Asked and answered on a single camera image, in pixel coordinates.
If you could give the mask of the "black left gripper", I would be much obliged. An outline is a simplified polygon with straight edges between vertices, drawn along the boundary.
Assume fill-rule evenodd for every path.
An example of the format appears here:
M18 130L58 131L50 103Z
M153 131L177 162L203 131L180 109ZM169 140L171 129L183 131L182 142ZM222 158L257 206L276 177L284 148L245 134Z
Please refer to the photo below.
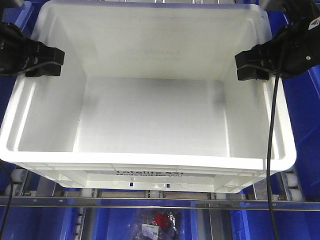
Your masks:
M25 37L13 23L0 23L0 74L26 77L61 75L65 52Z

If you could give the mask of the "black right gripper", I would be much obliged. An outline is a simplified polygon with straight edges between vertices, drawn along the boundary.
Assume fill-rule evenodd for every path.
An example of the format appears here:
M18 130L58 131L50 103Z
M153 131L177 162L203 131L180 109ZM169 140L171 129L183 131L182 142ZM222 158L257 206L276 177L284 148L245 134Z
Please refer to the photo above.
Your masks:
M320 64L320 17L306 17L291 27L281 28L272 40L262 45L272 73L280 70L280 77L288 79ZM239 81L269 80L269 73L261 69L260 47L254 46L234 56Z

